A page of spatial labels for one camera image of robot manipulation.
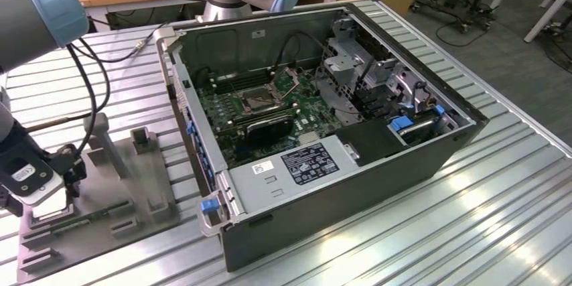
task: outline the white sticker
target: white sticker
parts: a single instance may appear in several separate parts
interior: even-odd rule
[[[272,170],[275,166],[272,165],[272,161],[265,161],[252,166],[253,174],[263,173],[268,170]]]
[[[252,32],[252,39],[263,38],[265,35],[267,35],[267,31],[264,29],[256,30]]]
[[[13,180],[16,180],[17,182],[24,181],[25,179],[29,178],[29,176],[36,172],[36,168],[33,167],[32,164],[24,165],[24,167],[21,169],[19,169],[13,174],[12,174],[12,178]]]

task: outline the motherboard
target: motherboard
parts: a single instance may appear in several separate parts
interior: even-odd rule
[[[211,78],[197,89],[229,168],[287,151],[328,136],[341,122],[319,89],[316,70],[279,68],[251,77]]]

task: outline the metal stand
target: metal stand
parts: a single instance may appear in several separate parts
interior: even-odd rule
[[[545,7],[552,0],[544,0],[540,7]],[[543,28],[548,25],[549,20],[555,16],[556,12],[560,10],[561,6],[564,5],[564,2],[567,0],[556,0],[552,6],[548,8],[547,12],[544,13],[543,17],[540,18],[539,22],[536,23],[535,27],[531,29],[529,33],[527,34],[527,37],[524,37],[524,41],[527,43],[531,43]]]
[[[83,159],[88,177],[81,196],[65,189],[45,200],[59,208],[37,213],[24,208],[20,221],[17,282],[27,283],[179,223],[175,196],[155,133],[132,130],[132,137],[109,140],[104,114]]]
[[[456,17],[460,22],[461,33],[465,33],[468,28],[475,24],[480,25],[483,29],[488,30],[491,28],[491,21],[495,20],[492,16],[492,9],[484,9],[481,7],[481,0],[473,0],[469,8],[455,9],[456,2],[457,1],[447,1],[445,5],[441,5],[440,3],[433,3],[428,0],[415,0],[412,10],[416,11],[421,5],[425,5],[437,11]]]

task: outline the aluminum table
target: aluminum table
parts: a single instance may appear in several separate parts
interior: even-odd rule
[[[111,137],[157,132],[183,222],[171,230],[51,275],[35,285],[567,285],[572,282],[571,148],[377,1],[356,0],[396,40],[491,118],[471,146],[432,179],[233,273],[219,239],[199,231],[199,189],[177,132],[155,49],[108,64]],[[103,58],[124,55],[153,27],[85,36]],[[81,57],[101,99],[103,77]],[[24,125],[88,111],[67,51],[9,73]],[[76,142],[79,123],[35,138]],[[16,284],[17,219],[0,214],[0,285]]]

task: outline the caster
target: caster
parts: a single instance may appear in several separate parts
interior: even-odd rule
[[[417,3],[412,4],[412,6],[411,6],[411,12],[416,13],[419,11],[420,7],[421,7],[420,4],[417,4]]]

